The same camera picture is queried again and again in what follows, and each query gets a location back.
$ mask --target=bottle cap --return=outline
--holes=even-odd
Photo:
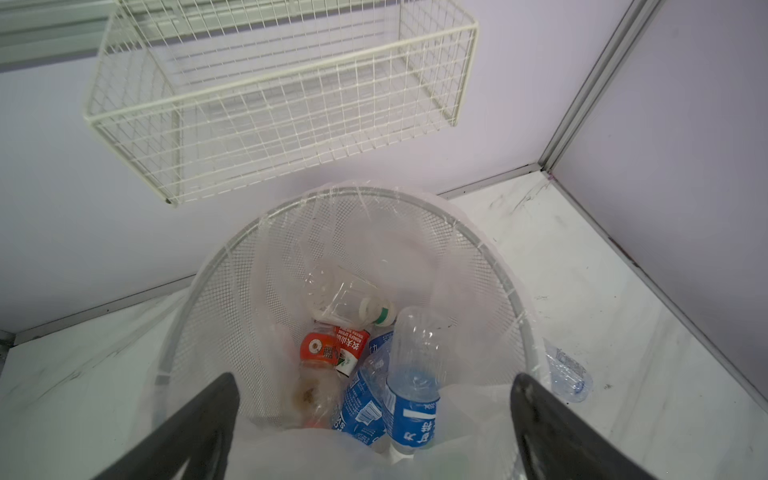
[[[395,322],[395,318],[397,317],[395,304],[388,300],[380,300],[372,296],[368,296],[360,302],[360,310],[358,314],[361,321],[369,318],[369,309],[372,308],[376,309],[374,314],[377,315],[376,319],[373,320],[373,325],[390,326]]]
[[[395,446],[392,443],[390,443],[388,457],[389,457],[389,463],[394,465],[400,460],[403,460],[404,458],[413,458],[413,455],[407,455],[405,453],[398,452]]]

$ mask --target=clear plastic bottle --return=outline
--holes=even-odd
[[[397,317],[384,391],[384,422],[394,462],[426,446],[435,435],[450,326],[449,319],[417,306]]]
[[[383,343],[362,363],[344,392],[344,403],[334,417],[333,429],[349,433],[365,445],[372,445],[386,432],[382,398],[389,368],[389,348]]]
[[[318,322],[353,330],[391,325],[397,315],[378,287],[326,259],[306,276],[304,300]]]
[[[592,376],[567,353],[544,340],[552,392],[566,402],[583,402],[592,390]]]
[[[299,347],[299,379],[293,388],[293,422],[297,426],[329,429],[339,404],[342,381],[336,373],[339,340],[333,326],[315,323]]]

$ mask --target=white wire basket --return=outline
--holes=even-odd
[[[169,204],[454,126],[453,0],[119,0],[88,123]]]

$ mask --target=metal wall trim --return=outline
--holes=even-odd
[[[562,157],[571,139],[576,135],[584,119],[602,95],[608,82],[639,39],[646,25],[664,0],[633,0],[621,22],[616,27],[611,39],[594,64],[581,90],[565,112],[558,129],[541,154],[538,163],[543,170],[552,172],[552,168]]]

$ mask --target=white floor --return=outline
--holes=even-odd
[[[584,365],[569,406],[659,478],[763,478],[768,415],[540,173],[454,199],[533,299],[538,332]],[[124,451],[184,291],[11,349],[5,478],[85,479]]]

